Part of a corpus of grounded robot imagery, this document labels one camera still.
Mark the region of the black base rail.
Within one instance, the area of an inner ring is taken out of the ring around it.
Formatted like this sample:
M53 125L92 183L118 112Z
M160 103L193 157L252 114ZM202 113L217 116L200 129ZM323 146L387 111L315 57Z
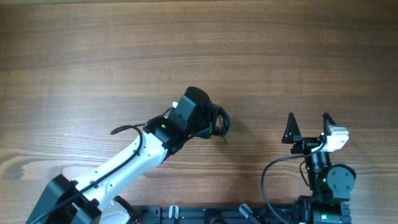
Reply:
M184 223L307 223L306 215L293 205L276 205L271 212L268 206L249 206L251 213L245 215L238 206L232 207L160 207L131 206L130 223L184 224Z

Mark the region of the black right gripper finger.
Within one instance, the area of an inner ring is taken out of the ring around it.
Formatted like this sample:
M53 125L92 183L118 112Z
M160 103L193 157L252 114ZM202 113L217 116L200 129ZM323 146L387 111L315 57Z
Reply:
M302 135L293 112L288 115L286 129L281 142L284 144L293 144L302 141Z
M322 114L323 117L323 132L324 134L330 134L329 126L334 126L336 123L332 119L329 113L325 112Z

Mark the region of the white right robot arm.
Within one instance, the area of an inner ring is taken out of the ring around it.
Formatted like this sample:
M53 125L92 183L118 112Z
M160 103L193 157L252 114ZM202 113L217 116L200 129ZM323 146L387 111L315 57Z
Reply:
M323 132L319 137L303 137L293 113L289 113L282 137L292 144L292 154L304 155L309 196L294 203L291 223L347 224L352 222L348 201L356 180L355 171L344 164L333 165L330 153L343 148L349 131L338 126L328 113L323 114Z

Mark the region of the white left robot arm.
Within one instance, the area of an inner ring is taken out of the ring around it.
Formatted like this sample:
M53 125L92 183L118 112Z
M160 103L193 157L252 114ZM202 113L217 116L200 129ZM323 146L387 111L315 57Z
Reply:
M192 138L224 136L217 127L223 109L201 89L190 86L160 115L146 123L120 126L112 135L134 129L138 137L95 170L68 180L60 174L45 187L28 223L101 223L104 211L126 187L159 166Z

